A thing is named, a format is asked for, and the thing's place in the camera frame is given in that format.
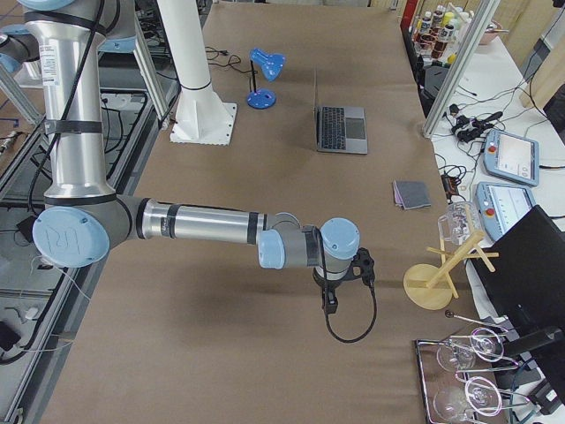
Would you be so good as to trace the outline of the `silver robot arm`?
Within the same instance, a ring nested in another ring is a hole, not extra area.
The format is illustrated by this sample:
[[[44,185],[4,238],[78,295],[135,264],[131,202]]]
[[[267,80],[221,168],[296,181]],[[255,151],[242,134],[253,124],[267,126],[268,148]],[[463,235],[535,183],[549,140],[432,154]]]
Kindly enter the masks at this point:
[[[28,45],[36,48],[52,182],[33,241],[51,264],[82,268],[129,239],[204,239],[256,246],[266,269],[310,267],[326,314],[335,290],[361,266],[357,226],[333,218],[303,226],[292,215],[161,203],[123,196],[107,179],[98,53],[106,42],[136,44],[131,1],[25,1]]]

